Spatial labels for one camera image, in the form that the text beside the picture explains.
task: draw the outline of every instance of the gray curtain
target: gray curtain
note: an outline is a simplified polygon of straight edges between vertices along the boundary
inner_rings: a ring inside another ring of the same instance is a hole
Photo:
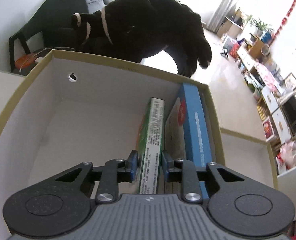
[[[218,9],[214,12],[209,22],[207,23],[207,29],[217,33],[224,17],[235,6],[238,0],[222,0]]]

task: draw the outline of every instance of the pink cloth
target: pink cloth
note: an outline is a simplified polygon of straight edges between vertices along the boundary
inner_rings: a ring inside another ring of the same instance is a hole
[[[256,68],[258,74],[261,76],[266,86],[268,86],[272,92],[276,92],[277,88],[275,87],[275,84],[277,83],[277,80],[275,80],[275,77],[266,68],[266,66],[257,62],[254,67]]]

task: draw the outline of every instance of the floor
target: floor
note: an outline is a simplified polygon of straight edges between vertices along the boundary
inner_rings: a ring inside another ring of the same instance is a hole
[[[212,48],[212,61],[206,70],[198,67],[192,79],[209,85],[221,128],[265,141],[256,101],[237,64],[232,57],[227,60],[220,55],[221,42],[215,34],[205,30],[205,36]],[[176,63],[164,51],[145,59],[144,64],[177,73]]]

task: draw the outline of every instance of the wooden drawer handle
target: wooden drawer handle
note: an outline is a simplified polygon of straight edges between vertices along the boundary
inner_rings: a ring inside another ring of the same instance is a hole
[[[279,127],[283,131],[282,123],[279,121]]]

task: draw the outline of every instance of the metal bolt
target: metal bolt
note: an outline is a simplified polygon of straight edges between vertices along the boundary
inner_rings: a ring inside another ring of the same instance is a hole
[[[108,202],[113,199],[113,196],[109,193],[101,193],[97,196],[97,199],[102,201],[102,202]]]
[[[185,198],[189,201],[198,201],[201,199],[201,196],[197,193],[188,193],[185,195]]]

